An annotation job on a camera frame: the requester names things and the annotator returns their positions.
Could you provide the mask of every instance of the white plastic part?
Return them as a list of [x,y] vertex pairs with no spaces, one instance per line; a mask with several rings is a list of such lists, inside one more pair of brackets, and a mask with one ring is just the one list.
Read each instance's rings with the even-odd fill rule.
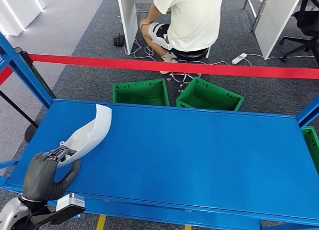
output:
[[231,61],[231,64],[237,65],[237,63],[241,62],[242,60],[243,60],[243,59],[245,59],[246,57],[247,57],[247,54],[242,53],[240,56],[238,56],[238,57],[234,59],[233,61]]
[[57,167],[62,167],[81,157],[83,157],[102,142],[109,132],[112,121],[112,110],[109,107],[96,105],[95,119],[74,132],[68,140],[60,143],[77,151],[73,156],[66,155],[66,160],[59,162]]

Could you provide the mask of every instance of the blue table surface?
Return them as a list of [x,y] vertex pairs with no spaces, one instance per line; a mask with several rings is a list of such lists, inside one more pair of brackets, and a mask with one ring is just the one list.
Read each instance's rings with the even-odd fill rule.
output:
[[[319,219],[319,177],[292,116],[104,103],[112,124],[68,189],[138,204]],[[8,185],[29,160],[95,116],[95,103],[55,100]],[[57,180],[70,166],[58,169]]]

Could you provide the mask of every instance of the blue metal table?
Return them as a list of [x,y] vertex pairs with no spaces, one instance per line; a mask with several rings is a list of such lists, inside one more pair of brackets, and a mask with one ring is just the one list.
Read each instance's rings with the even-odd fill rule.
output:
[[[20,192],[33,155],[94,119],[95,104],[54,100],[4,187]],[[88,212],[220,229],[319,226],[319,177],[294,116],[101,104],[113,111],[109,134],[69,188],[85,196]]]

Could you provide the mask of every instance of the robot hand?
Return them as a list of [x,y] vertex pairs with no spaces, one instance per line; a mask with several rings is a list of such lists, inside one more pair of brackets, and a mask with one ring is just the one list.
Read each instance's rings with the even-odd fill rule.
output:
[[36,154],[31,160],[24,178],[22,199],[46,202],[61,198],[79,173],[80,160],[74,161],[64,178],[55,183],[54,179],[57,163],[63,160],[66,154],[74,153],[76,151],[62,146],[48,153]]
[[[67,154],[72,156],[75,153],[60,146],[48,153],[35,155],[24,178],[22,196],[8,201],[0,212],[0,230],[38,230],[46,223],[60,224],[83,212],[85,203],[81,196],[69,194],[60,199],[77,176],[80,160],[73,162],[61,181],[54,182],[57,163],[63,161]],[[57,199],[60,199],[57,210],[49,211],[48,201]]]

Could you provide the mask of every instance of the shorts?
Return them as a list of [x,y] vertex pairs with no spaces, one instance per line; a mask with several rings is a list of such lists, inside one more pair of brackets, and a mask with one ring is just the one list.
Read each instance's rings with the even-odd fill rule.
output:
[[153,43],[170,51],[172,47],[170,45],[169,38],[167,37],[167,31],[169,28],[169,24],[153,22],[150,25],[149,35],[152,38]]

